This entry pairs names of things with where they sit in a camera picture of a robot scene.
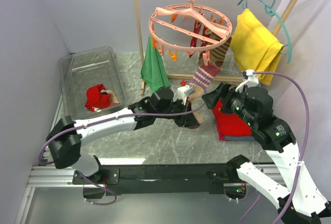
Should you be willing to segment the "brown sock pair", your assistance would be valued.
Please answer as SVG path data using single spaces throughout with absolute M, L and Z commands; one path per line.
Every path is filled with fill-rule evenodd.
M 223 43 L 221 46 L 218 46 L 216 48 L 210 49 L 210 60 L 213 64 L 215 64 L 217 67 L 221 67 L 225 56 L 228 52 L 228 49 L 230 48 L 232 37 L 229 37 L 225 43 Z

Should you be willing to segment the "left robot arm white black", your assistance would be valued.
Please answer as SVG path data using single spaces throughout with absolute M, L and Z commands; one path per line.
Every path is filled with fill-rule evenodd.
M 149 97 L 117 112 L 84 120 L 62 117 L 47 136 L 49 151 L 57 169 L 72 167 L 83 173 L 89 182 L 103 179 L 103 170 L 96 156 L 84 155 L 81 147 L 108 135 L 135 131 L 154 124 L 158 118 L 173 120 L 178 127 L 197 127 L 188 98 L 194 87 L 185 85 L 177 89 L 178 99 L 169 87 L 161 87 Z

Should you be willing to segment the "striped beige purple sock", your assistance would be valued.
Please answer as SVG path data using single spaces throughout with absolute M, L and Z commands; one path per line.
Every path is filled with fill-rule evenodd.
M 102 94 L 107 94 L 110 97 L 111 104 L 119 104 L 116 94 L 112 90 L 103 89 L 101 90 Z

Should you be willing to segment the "red sock front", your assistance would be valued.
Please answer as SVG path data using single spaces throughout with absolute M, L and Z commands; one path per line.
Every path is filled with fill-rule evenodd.
M 98 103 L 88 103 L 86 100 L 85 107 L 91 112 L 95 112 L 95 108 L 104 109 L 110 106 L 110 97 L 107 94 L 101 94 Z

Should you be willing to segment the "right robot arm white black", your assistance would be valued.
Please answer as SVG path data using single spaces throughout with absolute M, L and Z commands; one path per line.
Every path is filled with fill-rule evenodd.
M 290 126 L 273 114 L 273 98 L 264 88 L 255 86 L 236 92 L 230 84 L 220 83 L 202 96 L 213 109 L 218 102 L 221 110 L 235 114 L 251 130 L 280 172 L 285 183 L 280 185 L 243 155 L 228 161 L 227 176 L 233 182 L 249 183 L 276 208 L 284 223 L 320 223 L 330 217 L 330 201 L 318 190 L 304 162 Z

